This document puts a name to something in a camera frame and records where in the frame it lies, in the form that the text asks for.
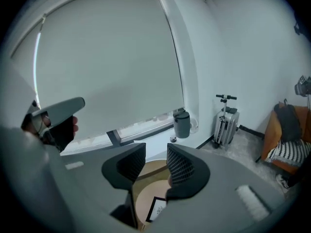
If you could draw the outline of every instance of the suitcase handle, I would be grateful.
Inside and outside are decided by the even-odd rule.
[[[233,97],[233,96],[227,95],[226,98],[225,98],[225,96],[226,96],[226,95],[216,95],[216,97],[222,98],[222,99],[233,99],[233,100],[237,100],[237,97]]]

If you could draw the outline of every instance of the orange chair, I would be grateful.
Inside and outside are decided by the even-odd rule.
[[[311,112],[307,107],[295,106],[295,111],[297,113],[300,127],[302,129],[301,139],[311,143]],[[278,121],[277,115],[274,111],[271,112],[270,120],[265,132],[263,151],[261,154],[261,159],[265,160],[271,149],[274,149],[277,146],[277,143],[281,139],[282,129],[280,122]],[[272,163],[285,171],[294,174],[297,171],[296,166],[291,166],[287,163],[274,160]]]

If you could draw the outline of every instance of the black pants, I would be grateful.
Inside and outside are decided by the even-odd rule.
[[[309,176],[310,173],[311,173],[311,153],[307,156],[307,158],[302,163],[301,167],[297,170],[297,172],[287,180],[288,187],[296,185],[304,177]]]

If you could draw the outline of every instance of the black framed picture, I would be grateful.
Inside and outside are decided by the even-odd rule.
[[[165,206],[166,206],[165,199],[154,197],[154,200],[152,201],[146,222],[151,223],[152,221],[154,221],[156,217],[163,211]]]

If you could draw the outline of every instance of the chair leg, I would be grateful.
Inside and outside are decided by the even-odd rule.
[[[260,161],[260,159],[261,159],[261,156],[259,156],[255,162],[257,163],[258,161]]]

